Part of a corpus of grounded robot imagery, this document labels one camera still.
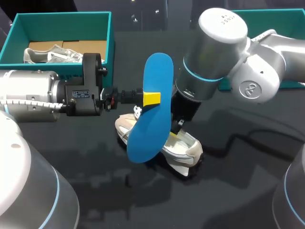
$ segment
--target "black table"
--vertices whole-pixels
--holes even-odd
[[[155,52],[170,55],[177,73],[190,37],[189,28],[170,18],[167,30],[117,30],[114,85],[141,87],[144,64]],[[56,123],[20,127],[75,189],[79,229],[275,229],[273,192],[305,142],[302,97],[305,91],[280,91],[272,101],[253,105],[217,91],[185,127],[205,151],[190,180],[177,177],[162,155],[146,164],[128,160],[114,121],[132,113],[132,105],[101,117],[63,115]]]

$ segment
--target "blue insole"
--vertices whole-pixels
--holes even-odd
[[[160,92],[161,103],[142,111],[129,134],[127,155],[132,162],[146,162],[155,157],[164,146],[171,130],[172,88],[172,59],[164,53],[151,55],[145,64],[143,91]]]

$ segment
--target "robotic arm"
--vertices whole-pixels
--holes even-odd
[[[258,104],[272,99],[283,79],[305,82],[305,41],[274,30],[250,39],[243,19],[225,9],[206,10],[198,23],[175,83],[172,112],[177,123],[191,120],[224,77],[238,99]],[[188,109],[176,105],[181,103]]]

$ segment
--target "white cable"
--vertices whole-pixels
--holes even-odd
[[[252,38],[251,40],[253,42],[258,42],[271,34],[277,34],[277,33],[275,30],[267,30],[267,31],[263,32],[262,34],[258,35],[257,37]]]
[[[36,107],[46,107],[54,110],[60,110],[64,104],[58,103],[46,103],[39,102],[33,100],[25,100],[25,99],[1,99],[0,105],[28,105],[28,106],[36,106]]]

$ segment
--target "white sneaker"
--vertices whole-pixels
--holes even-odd
[[[115,121],[116,131],[125,144],[127,144],[128,135],[142,111],[137,106],[133,110],[134,114],[123,114]],[[200,160],[203,150],[197,139],[180,130],[177,135],[169,135],[161,152],[173,169],[187,177],[189,169]]]
[[[24,63],[81,63],[82,54],[71,49],[54,45],[47,51],[35,51],[27,48],[23,55]]]

